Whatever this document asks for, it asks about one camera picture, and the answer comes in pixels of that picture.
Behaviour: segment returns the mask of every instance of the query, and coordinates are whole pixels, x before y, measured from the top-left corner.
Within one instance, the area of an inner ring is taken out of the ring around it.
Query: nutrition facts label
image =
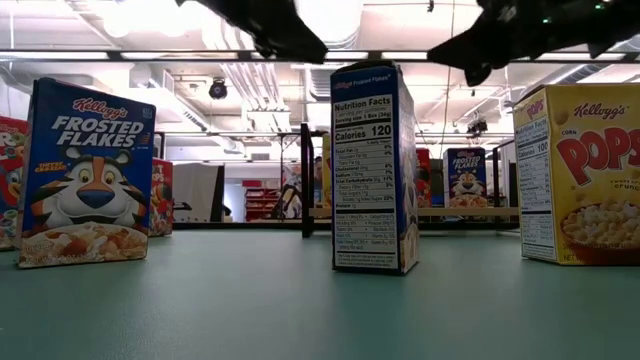
[[[523,254],[556,260],[547,119],[542,118],[516,128],[515,142]]]
[[[397,268],[392,96],[333,104],[335,265]]]

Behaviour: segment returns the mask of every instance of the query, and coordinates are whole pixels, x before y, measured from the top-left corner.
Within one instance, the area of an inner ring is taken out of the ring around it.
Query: cereal box
[[[418,207],[431,207],[431,162],[429,149],[416,149],[418,168],[416,169],[416,190],[418,191]]]
[[[552,85],[515,107],[522,253],[640,264],[640,85]]]
[[[27,122],[0,116],[0,250],[16,241]]]
[[[164,236],[173,230],[173,164],[153,159],[151,175],[150,236]]]
[[[155,113],[53,79],[34,82],[21,268],[146,256]]]
[[[487,206],[487,171],[483,148],[448,149],[444,153],[444,206]]]
[[[415,116],[398,66],[331,76],[333,268],[404,275],[418,261]]]
[[[322,135],[322,207],[331,207],[331,134]]]

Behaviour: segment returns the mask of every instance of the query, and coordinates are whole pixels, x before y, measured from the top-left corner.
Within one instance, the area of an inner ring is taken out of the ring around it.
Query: red cereal box
[[[0,250],[16,241],[27,122],[0,116]]]
[[[418,191],[418,207],[431,207],[431,163],[429,149],[416,149],[418,166],[416,174],[416,190]]]
[[[173,164],[153,159],[151,175],[151,236],[171,234],[173,229]]]

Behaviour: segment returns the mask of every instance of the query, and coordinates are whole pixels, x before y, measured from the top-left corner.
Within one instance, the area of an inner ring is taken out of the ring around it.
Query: green table surface
[[[328,235],[180,231],[146,260],[17,270],[0,359],[631,359],[640,269],[524,260],[519,238],[422,236],[406,277],[331,271]]]

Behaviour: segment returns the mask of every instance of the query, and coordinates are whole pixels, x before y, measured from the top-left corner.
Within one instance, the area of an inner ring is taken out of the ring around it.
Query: security camera
[[[213,84],[209,88],[209,96],[214,100],[220,100],[227,97],[227,86],[224,84],[224,79],[213,79]]]

